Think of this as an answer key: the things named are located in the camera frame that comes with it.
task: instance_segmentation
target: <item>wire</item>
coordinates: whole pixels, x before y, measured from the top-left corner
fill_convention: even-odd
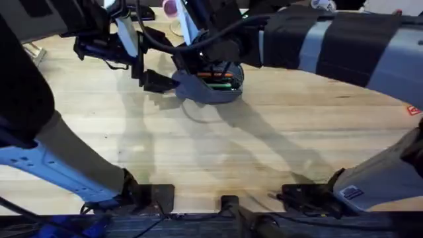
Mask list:
[[[294,222],[294,223],[305,224],[305,225],[315,225],[319,227],[349,229],[349,230],[355,230],[355,231],[379,231],[379,232],[398,231],[398,229],[395,229],[393,227],[370,227],[370,226],[360,226],[360,225],[329,224],[329,223],[321,223],[321,222],[314,222],[314,221],[301,221],[295,218],[283,216],[276,212],[272,212],[271,214],[279,218]]]
[[[141,16],[141,11],[140,11],[140,4],[139,4],[139,0],[136,1],[136,11],[137,11],[137,16]],[[215,42],[217,39],[221,38],[222,36],[230,33],[231,31],[239,28],[240,26],[243,26],[245,24],[257,21],[257,20],[267,20],[272,16],[272,14],[266,14],[266,15],[256,15],[253,17],[247,17],[245,19],[239,20],[235,23],[233,23],[232,25],[228,26],[227,28],[219,31],[216,35],[212,36],[211,38],[208,38],[204,41],[201,41],[199,43],[196,44],[192,44],[190,46],[179,46],[179,47],[172,47],[172,46],[166,46],[158,41],[156,41],[146,30],[144,23],[142,21],[141,18],[138,17],[138,23],[139,26],[141,27],[144,36],[148,39],[148,41],[150,41],[150,43],[152,43],[152,45],[154,45],[158,50],[166,52],[166,53],[170,53],[170,54],[177,54],[177,53],[181,53],[181,52],[188,52],[188,51],[192,51],[192,50],[199,50],[201,48],[204,48],[206,46],[209,46],[211,43]]]
[[[251,196],[251,198],[261,207],[265,208],[268,211],[271,211],[270,214],[273,216],[285,219],[287,221],[291,221],[298,224],[304,224],[304,225],[314,225],[319,227],[329,227],[329,228],[335,228],[335,229],[349,229],[349,230],[355,230],[355,231],[379,231],[379,232],[389,232],[389,231],[400,231],[400,229],[395,229],[394,227],[370,227],[370,226],[360,226],[360,225],[343,225],[343,224],[329,224],[329,223],[322,223],[322,222],[315,222],[315,221],[301,221],[299,219],[290,218],[284,215],[281,215],[277,212],[272,212],[270,208],[259,202],[255,197]],[[416,227],[409,227],[404,228],[403,230],[421,230],[423,227],[416,226]]]
[[[150,225],[147,229],[143,230],[140,234],[134,236],[133,238],[139,238],[139,237],[143,236],[144,234],[146,234],[147,232],[149,232],[151,229],[153,229],[156,225],[159,225],[164,220],[165,220],[165,218],[162,218],[159,221],[156,221],[155,223],[153,223],[152,225]]]
[[[218,213],[216,214],[210,214],[210,215],[206,215],[200,218],[186,218],[185,215],[177,215],[177,214],[166,214],[165,211],[163,210],[162,205],[156,201],[156,205],[159,209],[160,215],[162,218],[165,219],[170,219],[173,221],[208,221],[211,219],[216,219],[216,218],[229,218],[229,219],[233,219],[234,217],[227,217],[227,216],[223,216],[222,213],[227,211],[229,208],[231,208],[231,206],[226,206],[224,208],[222,208]]]
[[[8,236],[1,237],[1,238],[18,238],[18,237],[22,237],[22,235],[25,235],[25,237],[29,237],[31,235],[35,235],[35,233],[37,231],[39,231],[39,229],[31,229],[31,230],[28,230],[28,231],[23,231],[21,233],[16,233],[16,234],[13,234],[13,235],[8,235]]]
[[[29,211],[25,210],[24,208],[21,208],[20,206],[4,199],[3,197],[0,197],[0,206],[3,206],[5,208],[9,209],[10,211],[16,212],[16,213],[18,213],[18,214],[20,214],[20,215],[22,215],[22,216],[24,216],[28,219],[31,219],[32,221],[35,221],[37,223],[43,223],[43,224],[51,225],[51,226],[58,228],[62,231],[68,232],[69,234],[76,235],[77,237],[90,238],[88,235],[84,235],[84,234],[79,233],[77,231],[72,231],[69,228],[66,228],[66,227],[64,227],[60,224],[57,224],[56,222],[48,221],[48,220],[40,217],[39,215],[34,214],[32,212],[29,212]]]

